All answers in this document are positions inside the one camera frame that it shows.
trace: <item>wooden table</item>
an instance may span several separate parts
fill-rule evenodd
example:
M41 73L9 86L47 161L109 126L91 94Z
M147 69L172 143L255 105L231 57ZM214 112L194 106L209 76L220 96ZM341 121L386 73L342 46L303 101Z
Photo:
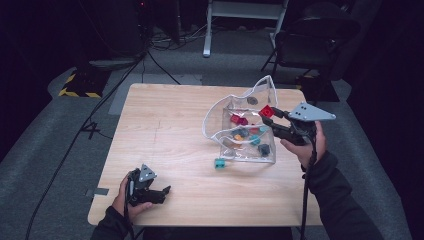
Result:
M203 119L216 101L245 91L133 84L98 185L109 193L94 197L88 221L96 225L103 219L123 177L145 163L158 175L151 189L172 188L165 203L140 215L136 225L299 226L303 173L297 158L278 139L275 164L232 162L224 169L214 168L220 146L202 135ZM304 100L298 90L277 93L282 110L291 111ZM307 224L322 225L311 194Z

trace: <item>black sleeve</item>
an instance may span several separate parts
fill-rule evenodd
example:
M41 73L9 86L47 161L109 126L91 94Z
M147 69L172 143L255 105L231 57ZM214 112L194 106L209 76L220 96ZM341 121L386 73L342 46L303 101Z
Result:
M315 164L309 190L320 207L321 221L330 239L383 239L370 217L351 196L352 187L336 168L337 158L326 152Z
M124 217L112 206L106 209L106 216L93 231L91 240L122 240L128 234Z

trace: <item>person's right hand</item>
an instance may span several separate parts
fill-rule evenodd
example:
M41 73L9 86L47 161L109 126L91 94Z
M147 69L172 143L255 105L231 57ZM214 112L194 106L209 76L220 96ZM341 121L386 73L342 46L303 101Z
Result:
M316 135L316 147L317 147L317 161L315 164L321 160L322 156L324 155L325 151L327 150L327 142L325 140L324 132L322 130L321 123L316 121L315 126L317 127L317 135ZM299 159L299 162L302 164L304 168L308 167L309 160L312 156L312 144L306 144L304 146L296 146L293 143L281 139L280 143L290 152L294 153L297 158Z

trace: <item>dark background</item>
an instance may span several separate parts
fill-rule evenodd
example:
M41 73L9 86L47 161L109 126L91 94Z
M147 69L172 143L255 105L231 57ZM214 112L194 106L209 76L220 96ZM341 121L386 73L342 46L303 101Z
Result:
M58 8L54 7L56 3L60 3ZM204 3L198 3L199 10L189 11L193 6L181 0L181 24L190 26L203 17ZM93 30L93 25L103 29L100 34L106 39L114 31L96 14L96 4L94 0L84 1L88 14L97 16L91 23L78 1L1 3L0 160L51 100L47 85L54 77L76 66L77 60L116 57ZM381 5L356 1L352 15L363 21L362 39L352 46L351 54L335 73L352 86L348 103L401 197L414 239L423 239L418 224L424 216L423 11L420 1L386 0ZM127 29L127 34L134 34L134 29ZM63 36L69 34L75 49L66 47L69 42ZM125 34L121 37L130 41Z

